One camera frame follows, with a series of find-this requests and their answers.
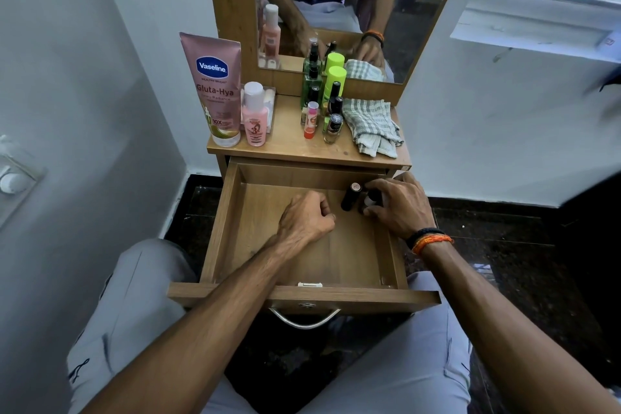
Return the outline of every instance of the bracelet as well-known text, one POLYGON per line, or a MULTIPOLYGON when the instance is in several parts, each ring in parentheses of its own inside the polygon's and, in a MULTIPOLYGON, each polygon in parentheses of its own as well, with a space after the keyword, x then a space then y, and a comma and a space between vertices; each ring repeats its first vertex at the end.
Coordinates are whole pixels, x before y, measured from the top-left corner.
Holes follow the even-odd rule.
POLYGON ((451 239, 450 236, 446 236, 446 234, 428 234, 427 236, 421 237, 418 242, 416 242, 412 252, 419 256, 420 252, 423 250, 423 247, 426 245, 431 243, 440 243, 442 241, 449 241, 451 244, 454 244, 454 240, 451 239))
POLYGON ((384 49, 384 35, 382 35, 380 32, 375 31, 375 30, 368 30, 361 36, 360 41, 364 41, 364 39, 367 38, 368 36, 371 36, 372 38, 375 38, 376 40, 378 40, 379 45, 381 46, 382 49, 384 49))
POLYGON ((426 234, 446 234, 444 231, 439 230, 438 228, 423 228, 421 230, 416 231, 412 236, 406 239, 406 244, 408 245, 408 249, 413 249, 416 245, 416 242, 426 234))

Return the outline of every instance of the folded cloth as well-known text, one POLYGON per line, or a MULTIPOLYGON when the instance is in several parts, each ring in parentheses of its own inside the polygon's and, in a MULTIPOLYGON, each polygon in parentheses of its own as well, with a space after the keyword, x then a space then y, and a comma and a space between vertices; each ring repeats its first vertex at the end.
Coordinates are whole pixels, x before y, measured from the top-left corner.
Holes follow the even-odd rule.
POLYGON ((347 71, 347 77, 351 79, 364 79, 366 81, 377 82, 384 82, 386 80, 382 70, 367 61, 350 59, 345 63, 345 70, 347 71))
POLYGON ((379 152, 397 158, 396 146, 403 144, 403 139, 399 135, 399 126, 390 116, 390 103, 348 98, 343 102, 343 117, 362 154, 374 158, 379 152))

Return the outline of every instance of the hand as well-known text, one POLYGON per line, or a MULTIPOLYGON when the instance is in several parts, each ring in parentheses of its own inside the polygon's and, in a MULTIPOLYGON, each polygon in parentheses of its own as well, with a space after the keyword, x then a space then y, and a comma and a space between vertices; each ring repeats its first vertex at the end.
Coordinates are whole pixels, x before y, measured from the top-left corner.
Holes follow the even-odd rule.
POLYGON ((281 242, 300 245, 301 251, 307 244, 333 230, 336 219, 324 194, 307 191, 304 196, 293 197, 284 209, 276 236, 281 242))
POLYGON ((317 44, 319 45, 319 58, 323 59, 326 49, 325 43, 321 41, 317 32, 310 26, 305 26, 304 28, 297 30, 295 39, 296 51, 301 53, 302 56, 308 57, 311 52, 311 42, 309 41, 311 38, 317 38, 317 44))
POLYGON ((373 36, 367 36, 354 49, 356 59, 367 61, 375 67, 384 67, 382 45, 373 36))
POLYGON ((414 176, 405 172, 397 179, 376 179, 365 185, 388 196, 384 206, 365 208, 365 216, 375 216, 395 235, 407 239, 423 228, 435 228, 433 212, 423 187, 414 176))

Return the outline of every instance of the mirror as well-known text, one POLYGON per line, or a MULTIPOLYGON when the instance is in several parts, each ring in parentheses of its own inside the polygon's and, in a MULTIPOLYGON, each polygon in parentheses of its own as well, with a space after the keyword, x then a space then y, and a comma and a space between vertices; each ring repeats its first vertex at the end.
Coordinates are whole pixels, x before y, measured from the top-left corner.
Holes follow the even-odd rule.
POLYGON ((255 0, 259 67, 307 72, 316 56, 324 71, 336 52, 328 67, 344 64, 348 78, 403 83, 442 2, 255 0))

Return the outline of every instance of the open wooden drawer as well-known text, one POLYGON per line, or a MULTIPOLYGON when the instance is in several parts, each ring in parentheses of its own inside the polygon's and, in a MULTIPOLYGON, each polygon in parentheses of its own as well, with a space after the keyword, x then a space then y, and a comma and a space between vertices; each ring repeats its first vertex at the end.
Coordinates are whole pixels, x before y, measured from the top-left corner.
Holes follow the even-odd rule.
POLYGON ((278 229, 291 198, 322 191, 337 226, 309 245, 279 276, 266 308, 282 313, 414 312, 440 304, 438 292, 408 289, 399 243, 381 224, 340 202, 352 182, 384 170, 231 158, 198 284, 173 283, 168 297, 192 307, 256 253, 278 229), (302 287, 322 284, 321 287, 302 287))

